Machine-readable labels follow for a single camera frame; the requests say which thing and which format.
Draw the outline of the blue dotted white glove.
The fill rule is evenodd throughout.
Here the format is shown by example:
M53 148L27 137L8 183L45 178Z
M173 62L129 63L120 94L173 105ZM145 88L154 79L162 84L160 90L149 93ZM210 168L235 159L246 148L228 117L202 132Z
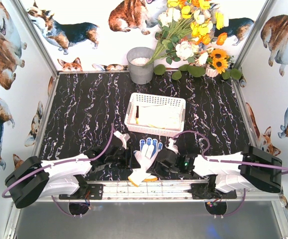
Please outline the blue dotted white glove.
M147 173L149 168L154 164L158 153L162 150L163 144L157 139L148 137L146 140L140 140L140 155L138 162L141 166L140 173L144 182L157 181L157 177Z

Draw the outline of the cream knit glove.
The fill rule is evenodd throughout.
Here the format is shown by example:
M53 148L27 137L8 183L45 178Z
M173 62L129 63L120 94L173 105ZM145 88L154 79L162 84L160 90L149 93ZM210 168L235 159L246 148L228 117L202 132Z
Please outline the cream knit glove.
M180 128L180 111L166 105L136 106L135 120L142 126L178 129Z

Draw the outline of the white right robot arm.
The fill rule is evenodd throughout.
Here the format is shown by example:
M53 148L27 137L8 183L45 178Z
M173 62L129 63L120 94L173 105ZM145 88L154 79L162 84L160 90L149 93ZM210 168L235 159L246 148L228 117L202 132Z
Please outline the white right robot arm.
M180 155L171 149L158 153L148 172L165 178L175 173L187 179L214 176L214 188L221 193L239 189L258 189L268 193L281 191L282 161L263 150L246 146L229 155L209 156L196 153Z

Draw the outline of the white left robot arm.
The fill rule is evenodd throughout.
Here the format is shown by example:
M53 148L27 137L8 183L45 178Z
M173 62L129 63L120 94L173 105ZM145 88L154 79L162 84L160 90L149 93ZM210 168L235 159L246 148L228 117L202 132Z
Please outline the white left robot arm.
M18 209L49 196L59 196L61 200L99 200L103 186L88 184L85 176L108 165L128 168L130 156L128 148L116 145L109 146L107 150L95 147L74 157L52 162L32 156L6 178L5 185Z

